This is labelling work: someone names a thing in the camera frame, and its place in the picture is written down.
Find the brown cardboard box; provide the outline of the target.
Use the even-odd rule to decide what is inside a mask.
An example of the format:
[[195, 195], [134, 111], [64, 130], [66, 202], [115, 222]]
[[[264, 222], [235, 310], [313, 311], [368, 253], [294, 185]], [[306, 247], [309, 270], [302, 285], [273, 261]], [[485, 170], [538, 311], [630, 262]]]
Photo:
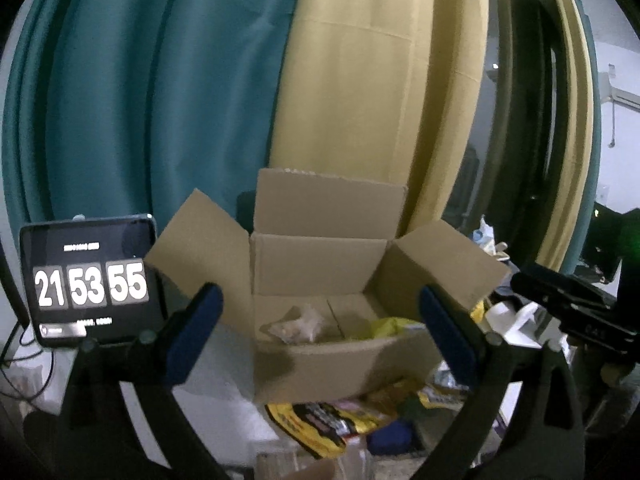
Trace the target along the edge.
[[[424, 286], [472, 310], [508, 274], [442, 220], [400, 234], [405, 198], [397, 184], [265, 168], [251, 231], [194, 191], [145, 260], [184, 296], [205, 283], [221, 288], [235, 379], [255, 402], [360, 396], [425, 378], [440, 353], [427, 330], [351, 340], [357, 328], [392, 316], [417, 320]], [[259, 331], [303, 304], [332, 316], [341, 338], [290, 346]]]

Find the yellow curtain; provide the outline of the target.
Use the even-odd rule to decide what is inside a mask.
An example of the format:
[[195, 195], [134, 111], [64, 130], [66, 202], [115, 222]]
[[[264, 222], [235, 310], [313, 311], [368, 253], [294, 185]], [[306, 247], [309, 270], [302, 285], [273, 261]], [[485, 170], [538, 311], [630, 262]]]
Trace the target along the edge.
[[270, 165], [402, 185], [398, 230], [444, 213], [471, 133], [489, 0], [298, 0]]

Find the yellow black snack bag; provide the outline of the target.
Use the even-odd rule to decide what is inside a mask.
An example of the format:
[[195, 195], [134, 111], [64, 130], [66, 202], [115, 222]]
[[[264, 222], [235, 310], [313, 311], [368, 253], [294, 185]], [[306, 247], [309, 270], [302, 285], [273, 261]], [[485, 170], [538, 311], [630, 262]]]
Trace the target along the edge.
[[380, 430], [399, 416], [401, 404], [421, 385], [400, 380], [351, 398], [306, 403], [269, 403], [271, 421], [315, 458], [341, 456], [349, 443]]

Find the dark computer monitor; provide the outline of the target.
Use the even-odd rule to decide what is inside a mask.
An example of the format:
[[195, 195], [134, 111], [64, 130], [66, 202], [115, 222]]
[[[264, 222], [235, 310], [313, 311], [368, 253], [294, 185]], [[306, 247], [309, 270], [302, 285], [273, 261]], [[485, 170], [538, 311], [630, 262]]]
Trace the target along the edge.
[[622, 263], [638, 263], [639, 209], [621, 214], [595, 203], [580, 256], [605, 283], [614, 280]]

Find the yellow chip bag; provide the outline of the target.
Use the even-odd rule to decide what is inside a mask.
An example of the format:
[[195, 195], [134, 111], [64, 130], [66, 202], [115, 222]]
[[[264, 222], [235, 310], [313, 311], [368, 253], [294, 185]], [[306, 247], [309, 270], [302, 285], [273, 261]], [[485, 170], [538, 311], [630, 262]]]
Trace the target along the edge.
[[363, 328], [357, 328], [356, 332], [350, 336], [351, 340], [369, 340], [396, 337], [413, 330], [426, 330], [424, 323], [410, 320], [410, 318], [379, 318], [375, 321], [367, 322]]

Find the clear bag of pale snacks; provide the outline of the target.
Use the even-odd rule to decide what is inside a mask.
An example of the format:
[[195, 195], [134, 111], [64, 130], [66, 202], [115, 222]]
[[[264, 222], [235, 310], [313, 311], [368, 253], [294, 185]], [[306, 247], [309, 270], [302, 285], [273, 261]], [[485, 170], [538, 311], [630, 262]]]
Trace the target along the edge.
[[332, 316], [311, 304], [294, 306], [280, 320], [264, 324], [259, 331], [282, 344], [318, 344], [340, 339], [342, 332]]

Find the tablet showing clock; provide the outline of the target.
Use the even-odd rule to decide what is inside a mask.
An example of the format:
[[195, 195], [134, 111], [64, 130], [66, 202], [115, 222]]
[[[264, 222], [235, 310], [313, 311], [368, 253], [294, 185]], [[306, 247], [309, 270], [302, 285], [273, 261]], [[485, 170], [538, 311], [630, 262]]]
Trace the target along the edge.
[[162, 282], [144, 261], [156, 238], [150, 214], [22, 226], [21, 271], [38, 344], [121, 344], [160, 330]]

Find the tissue pack on bag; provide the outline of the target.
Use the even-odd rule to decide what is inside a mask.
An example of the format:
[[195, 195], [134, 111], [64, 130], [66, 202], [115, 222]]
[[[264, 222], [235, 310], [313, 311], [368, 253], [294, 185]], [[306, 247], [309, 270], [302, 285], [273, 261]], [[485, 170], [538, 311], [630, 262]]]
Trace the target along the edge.
[[473, 231], [471, 240], [487, 255], [493, 256], [500, 262], [507, 262], [510, 256], [506, 253], [508, 244], [497, 242], [494, 228], [485, 220], [485, 216], [480, 217], [480, 226]]

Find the wall air conditioner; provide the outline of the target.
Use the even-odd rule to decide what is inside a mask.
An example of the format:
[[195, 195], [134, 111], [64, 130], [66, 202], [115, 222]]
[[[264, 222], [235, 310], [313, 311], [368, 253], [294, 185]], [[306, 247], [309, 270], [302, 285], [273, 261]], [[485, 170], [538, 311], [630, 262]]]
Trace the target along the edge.
[[640, 112], [640, 96], [616, 87], [612, 83], [609, 73], [598, 73], [598, 87], [602, 104], [611, 102], [635, 112]]

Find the teal curtain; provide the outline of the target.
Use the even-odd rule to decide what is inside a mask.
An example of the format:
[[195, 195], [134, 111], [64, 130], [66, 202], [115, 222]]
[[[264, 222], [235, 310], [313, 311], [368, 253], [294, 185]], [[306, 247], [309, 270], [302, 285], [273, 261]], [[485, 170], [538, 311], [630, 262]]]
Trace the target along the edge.
[[253, 224], [297, 0], [32, 0], [3, 96], [8, 223], [152, 214], [194, 190]]

